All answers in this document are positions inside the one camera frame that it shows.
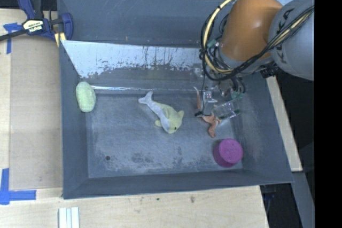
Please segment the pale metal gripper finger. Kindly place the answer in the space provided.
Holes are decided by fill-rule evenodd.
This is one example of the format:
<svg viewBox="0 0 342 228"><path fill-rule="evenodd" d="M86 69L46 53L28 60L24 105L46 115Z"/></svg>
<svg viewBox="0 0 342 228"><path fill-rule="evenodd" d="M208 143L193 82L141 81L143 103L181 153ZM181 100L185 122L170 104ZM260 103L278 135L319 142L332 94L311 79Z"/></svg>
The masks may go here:
<svg viewBox="0 0 342 228"><path fill-rule="evenodd" d="M231 100L214 107L213 113L219 119L230 119L237 117L240 114L240 110L236 101Z"/></svg>
<svg viewBox="0 0 342 228"><path fill-rule="evenodd" d="M203 115L212 115L212 111L214 109L217 100L213 98L211 91L203 91L202 92L202 114Z"/></svg>

